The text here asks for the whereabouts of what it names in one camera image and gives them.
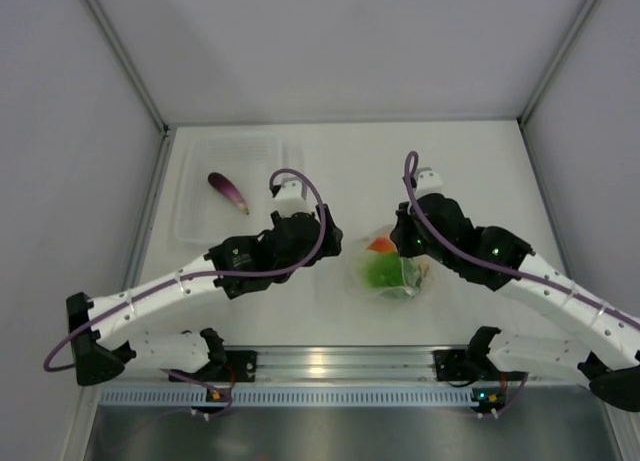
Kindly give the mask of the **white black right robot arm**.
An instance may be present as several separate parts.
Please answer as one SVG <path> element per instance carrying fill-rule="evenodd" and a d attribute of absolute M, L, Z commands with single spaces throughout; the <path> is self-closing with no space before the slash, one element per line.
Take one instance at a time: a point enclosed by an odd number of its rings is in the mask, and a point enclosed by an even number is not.
<path fill-rule="evenodd" d="M 482 326 L 465 350 L 478 378 L 520 372 L 573 382 L 627 412 L 639 409 L 639 320 L 554 269 L 530 244 L 497 227 L 477 227 L 439 193 L 403 202 L 391 240 L 403 258 L 426 255 L 463 280 L 537 312 L 562 339 Z"/>

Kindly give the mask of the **green fake lettuce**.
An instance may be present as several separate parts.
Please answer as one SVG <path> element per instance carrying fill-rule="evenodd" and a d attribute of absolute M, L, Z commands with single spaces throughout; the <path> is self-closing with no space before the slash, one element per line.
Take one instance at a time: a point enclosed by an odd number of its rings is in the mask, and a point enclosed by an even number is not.
<path fill-rule="evenodd" d="M 371 253 L 362 261 L 359 274 L 369 289 L 398 291 L 413 288 L 420 277 L 420 270 L 412 261 L 397 253 Z"/>

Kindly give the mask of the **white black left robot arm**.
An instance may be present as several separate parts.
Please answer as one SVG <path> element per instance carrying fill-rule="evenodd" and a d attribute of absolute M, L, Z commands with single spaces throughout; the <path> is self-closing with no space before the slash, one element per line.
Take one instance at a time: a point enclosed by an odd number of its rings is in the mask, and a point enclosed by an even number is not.
<path fill-rule="evenodd" d="M 271 215 L 258 235 L 234 236 L 174 273 L 115 295 L 67 298 L 66 311 L 76 381 L 92 386 L 128 370 L 170 370 L 196 380 L 225 371 L 223 341 L 211 327 L 159 334 L 153 327 L 209 302 L 267 290 L 342 251 L 343 233 L 328 206 L 315 213 Z"/>

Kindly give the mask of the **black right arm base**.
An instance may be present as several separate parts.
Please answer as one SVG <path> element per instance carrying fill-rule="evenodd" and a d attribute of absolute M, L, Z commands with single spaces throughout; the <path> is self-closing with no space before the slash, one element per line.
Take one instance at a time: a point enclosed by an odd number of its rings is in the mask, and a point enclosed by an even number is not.
<path fill-rule="evenodd" d="M 501 372 L 485 355 L 466 349 L 442 349 L 433 352 L 436 379 L 456 386 L 478 381 L 499 381 Z"/>

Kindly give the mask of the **purple fake eggplant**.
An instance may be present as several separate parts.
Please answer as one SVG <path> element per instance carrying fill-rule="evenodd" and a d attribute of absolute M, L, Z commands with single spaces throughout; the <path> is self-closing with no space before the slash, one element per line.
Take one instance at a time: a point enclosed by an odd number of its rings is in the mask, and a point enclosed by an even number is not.
<path fill-rule="evenodd" d="M 230 201 L 244 215 L 249 215 L 249 207 L 239 189 L 223 174 L 212 172 L 207 176 L 209 185 Z"/>

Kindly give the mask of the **clear polka dot zip bag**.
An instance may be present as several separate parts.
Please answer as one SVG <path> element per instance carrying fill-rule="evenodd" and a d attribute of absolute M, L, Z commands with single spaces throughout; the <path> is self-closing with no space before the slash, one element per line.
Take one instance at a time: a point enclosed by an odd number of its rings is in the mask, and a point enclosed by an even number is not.
<path fill-rule="evenodd" d="M 433 282 L 427 257 L 401 257 L 384 225 L 351 242 L 345 251 L 344 283 L 353 297 L 367 302 L 405 302 L 426 294 Z"/>

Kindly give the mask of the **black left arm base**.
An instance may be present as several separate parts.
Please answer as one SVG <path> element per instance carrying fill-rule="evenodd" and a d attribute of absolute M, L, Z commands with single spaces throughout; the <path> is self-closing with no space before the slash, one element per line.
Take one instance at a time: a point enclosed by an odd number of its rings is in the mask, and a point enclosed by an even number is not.
<path fill-rule="evenodd" d="M 196 381 L 214 383 L 235 380 L 253 383 L 257 368 L 257 352 L 254 350 L 225 350 L 195 373 L 179 371 L 179 374 Z"/>

